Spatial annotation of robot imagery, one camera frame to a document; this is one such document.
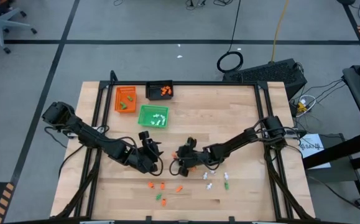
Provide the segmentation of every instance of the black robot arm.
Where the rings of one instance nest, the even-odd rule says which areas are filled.
[[[261,124],[264,130],[255,130],[259,124]],[[262,133],[264,138],[259,138],[257,135],[259,133]],[[173,174],[171,172],[172,164],[170,165],[170,173],[173,175],[180,174],[186,177],[188,176],[188,168],[198,165],[205,165],[209,169],[216,169],[211,168],[210,166],[218,165],[224,162],[224,160],[228,158],[233,151],[245,146],[246,144],[256,141],[281,149],[287,144],[285,141],[285,135],[286,131],[279,118],[277,116],[269,116],[259,120],[253,127],[245,129],[241,134],[238,134],[232,139],[224,143],[205,146],[202,151],[194,150],[196,146],[196,139],[189,137],[187,143],[178,148],[175,160],[172,162],[173,164],[175,161],[178,161],[180,165],[178,173]]]
[[[144,174],[158,170],[156,162],[163,152],[159,152],[157,145],[160,143],[150,139],[147,131],[139,133],[142,141],[140,148],[137,148],[135,143],[133,145],[123,141],[129,137],[110,139],[84,123],[75,115],[75,110],[63,102],[52,103],[42,115],[42,119],[57,131],[77,134],[79,142],[86,147],[102,149],[109,158],[124,166],[131,166]]]

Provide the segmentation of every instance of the orange basket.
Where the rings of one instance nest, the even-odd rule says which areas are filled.
[[[134,113],[136,112],[136,87],[135,86],[125,86],[116,88],[116,100],[115,100],[115,110],[119,113]],[[127,108],[121,108],[120,102],[126,104]]]

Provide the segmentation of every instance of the wooden tabletop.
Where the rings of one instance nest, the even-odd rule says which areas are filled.
[[[95,107],[98,82],[84,82],[76,115],[85,123],[91,124]],[[93,219],[110,220],[145,220],[148,215],[153,220],[228,220],[234,216],[237,221],[274,221],[269,178],[263,159],[263,145],[260,142],[248,144],[233,152],[216,171],[208,174],[204,166],[190,172],[188,177],[172,176],[168,166],[172,161],[171,153],[185,144],[192,136],[198,140],[196,150],[213,143],[225,142],[254,125],[259,119],[256,97],[252,86],[174,86],[175,96],[171,100],[149,101],[145,98],[145,87],[137,86],[137,110],[132,114],[119,114],[114,111],[113,91],[109,111],[106,135],[110,138],[130,136],[137,145],[141,145],[138,133],[149,131],[150,137],[158,142],[159,150],[164,153],[163,174],[154,177],[142,174],[129,166],[122,166],[103,154],[93,210]],[[284,126],[293,126],[287,96],[283,83],[269,83],[269,93],[274,114],[279,116]],[[263,108],[264,94],[261,91]],[[168,106],[167,128],[146,128],[138,125],[141,105]],[[101,105],[99,122],[102,120],[104,105]],[[297,146],[296,140],[287,140],[289,145]],[[69,140],[66,156],[80,146],[77,139]],[[78,190],[81,170],[86,150],[80,151],[65,164],[58,182],[57,192],[51,215],[59,213]],[[282,150],[288,188],[299,204],[311,216],[315,216],[310,191],[303,168],[300,153],[291,148]],[[229,190],[224,188],[224,172],[229,175]],[[148,188],[148,182],[155,184],[155,189]],[[164,181],[166,189],[160,190]],[[210,190],[206,185],[212,183]],[[176,193],[175,189],[183,186]],[[161,206],[156,195],[163,193],[167,205]],[[285,215],[283,196],[278,190],[281,213]],[[88,200],[85,193],[82,214]]]

